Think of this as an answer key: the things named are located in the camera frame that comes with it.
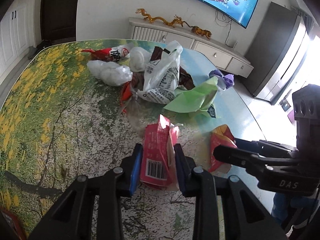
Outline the right hand blue white glove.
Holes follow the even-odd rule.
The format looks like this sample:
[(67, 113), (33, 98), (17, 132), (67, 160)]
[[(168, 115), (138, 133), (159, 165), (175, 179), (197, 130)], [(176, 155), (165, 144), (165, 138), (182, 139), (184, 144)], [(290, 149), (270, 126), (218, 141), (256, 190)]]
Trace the right hand blue white glove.
[(273, 198), (272, 217), (285, 231), (301, 229), (311, 222), (319, 208), (319, 197), (292, 197), (276, 193)]

